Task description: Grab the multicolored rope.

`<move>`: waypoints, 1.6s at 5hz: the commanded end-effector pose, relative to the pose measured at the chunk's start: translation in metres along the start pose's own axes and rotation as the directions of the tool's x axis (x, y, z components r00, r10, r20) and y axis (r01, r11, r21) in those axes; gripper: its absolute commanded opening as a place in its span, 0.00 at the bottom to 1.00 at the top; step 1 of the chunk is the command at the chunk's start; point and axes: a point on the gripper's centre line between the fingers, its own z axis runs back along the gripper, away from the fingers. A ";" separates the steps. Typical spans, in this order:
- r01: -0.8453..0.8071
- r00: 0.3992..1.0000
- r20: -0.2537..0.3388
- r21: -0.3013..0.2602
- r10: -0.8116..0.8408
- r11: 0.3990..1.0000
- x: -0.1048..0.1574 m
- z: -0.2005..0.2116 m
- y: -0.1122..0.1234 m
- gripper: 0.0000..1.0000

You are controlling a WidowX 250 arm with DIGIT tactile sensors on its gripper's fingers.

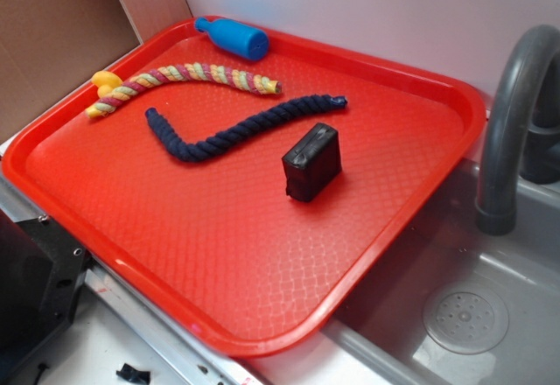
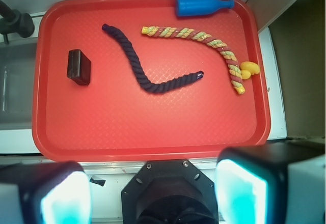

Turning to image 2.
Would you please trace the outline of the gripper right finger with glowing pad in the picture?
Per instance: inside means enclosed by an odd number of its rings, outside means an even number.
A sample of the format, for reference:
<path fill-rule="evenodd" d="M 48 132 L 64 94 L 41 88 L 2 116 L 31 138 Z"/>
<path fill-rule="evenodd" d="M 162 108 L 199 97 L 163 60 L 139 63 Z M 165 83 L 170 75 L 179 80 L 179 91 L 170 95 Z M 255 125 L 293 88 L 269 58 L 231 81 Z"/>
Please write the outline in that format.
<path fill-rule="evenodd" d="M 325 223 L 325 145 L 228 147 L 215 168 L 226 223 Z"/>

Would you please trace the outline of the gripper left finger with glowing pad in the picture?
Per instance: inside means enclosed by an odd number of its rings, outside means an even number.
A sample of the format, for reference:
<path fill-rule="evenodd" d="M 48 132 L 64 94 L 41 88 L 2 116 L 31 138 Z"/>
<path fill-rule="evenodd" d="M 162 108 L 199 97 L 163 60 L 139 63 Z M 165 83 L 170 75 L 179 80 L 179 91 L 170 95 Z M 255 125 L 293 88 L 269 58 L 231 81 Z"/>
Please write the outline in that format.
<path fill-rule="evenodd" d="M 1 223 L 91 223 L 90 179 L 74 161 L 1 165 Z"/>

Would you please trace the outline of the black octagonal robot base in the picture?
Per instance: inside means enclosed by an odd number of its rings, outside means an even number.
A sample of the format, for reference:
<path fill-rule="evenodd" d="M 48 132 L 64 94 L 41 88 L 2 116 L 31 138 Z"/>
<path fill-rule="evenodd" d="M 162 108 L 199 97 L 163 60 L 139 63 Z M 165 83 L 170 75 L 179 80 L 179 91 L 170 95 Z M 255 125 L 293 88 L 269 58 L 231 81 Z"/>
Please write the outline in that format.
<path fill-rule="evenodd" d="M 219 223 L 213 181 L 186 159 L 147 161 L 121 203 L 124 223 Z"/>

